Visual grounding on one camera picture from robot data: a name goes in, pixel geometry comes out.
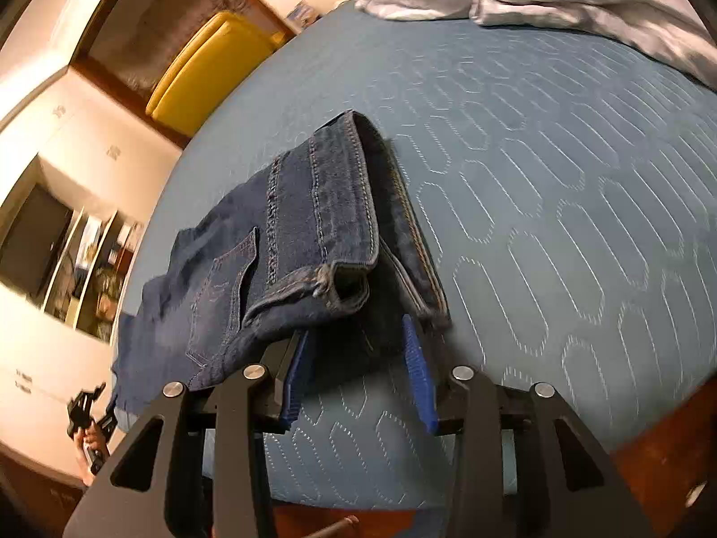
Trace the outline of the person's left hand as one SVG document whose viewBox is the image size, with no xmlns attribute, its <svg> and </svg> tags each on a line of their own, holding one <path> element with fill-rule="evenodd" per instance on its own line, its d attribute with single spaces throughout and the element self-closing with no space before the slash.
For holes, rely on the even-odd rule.
<svg viewBox="0 0 717 538">
<path fill-rule="evenodd" d="M 77 461 L 80 480 L 85 487 L 90 487 L 95 480 L 95 473 L 91 471 L 91 454 L 99 452 L 104 459 L 109 458 L 107 441 L 95 421 L 86 428 L 78 428 L 74 432 L 75 460 Z"/>
</svg>

